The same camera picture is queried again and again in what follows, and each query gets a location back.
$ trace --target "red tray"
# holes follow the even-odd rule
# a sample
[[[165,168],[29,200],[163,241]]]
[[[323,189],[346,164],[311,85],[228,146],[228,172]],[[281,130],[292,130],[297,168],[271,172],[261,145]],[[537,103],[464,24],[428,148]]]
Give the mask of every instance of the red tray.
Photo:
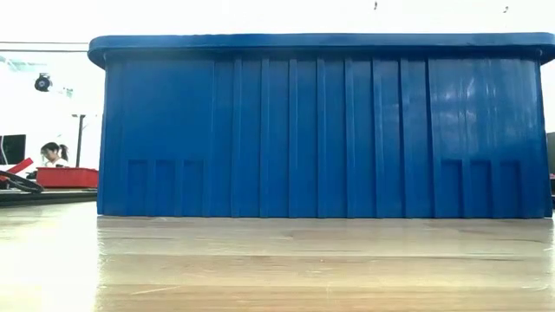
[[[37,169],[36,183],[44,187],[98,187],[98,171],[87,168],[47,168]]]

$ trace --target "camera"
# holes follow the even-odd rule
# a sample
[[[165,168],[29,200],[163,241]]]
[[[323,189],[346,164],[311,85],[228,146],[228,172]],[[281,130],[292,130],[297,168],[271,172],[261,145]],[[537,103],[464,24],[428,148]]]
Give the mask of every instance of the camera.
[[[35,81],[35,89],[40,92],[48,92],[52,86],[50,75],[46,73],[39,74]]]

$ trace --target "woman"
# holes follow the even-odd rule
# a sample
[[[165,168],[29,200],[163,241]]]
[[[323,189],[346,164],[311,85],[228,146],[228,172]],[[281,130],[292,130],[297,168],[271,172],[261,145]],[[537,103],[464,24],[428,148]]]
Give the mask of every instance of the woman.
[[[46,167],[66,167],[69,166],[68,147],[54,142],[45,144],[41,148],[42,156],[48,161]]]

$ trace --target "black cable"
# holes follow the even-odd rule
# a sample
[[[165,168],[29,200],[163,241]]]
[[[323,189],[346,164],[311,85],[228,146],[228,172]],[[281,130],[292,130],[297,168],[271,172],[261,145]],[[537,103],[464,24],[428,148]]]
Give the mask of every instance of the black cable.
[[[41,185],[38,185],[31,180],[22,178],[16,174],[0,170],[0,176],[8,178],[8,184],[20,191],[31,192],[35,194],[42,193],[44,191],[44,187],[42,187]]]

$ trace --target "wooden floor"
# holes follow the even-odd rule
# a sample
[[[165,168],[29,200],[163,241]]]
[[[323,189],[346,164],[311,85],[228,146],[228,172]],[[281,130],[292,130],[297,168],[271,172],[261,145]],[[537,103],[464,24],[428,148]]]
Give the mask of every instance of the wooden floor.
[[[555,311],[545,220],[0,209],[0,311]]]

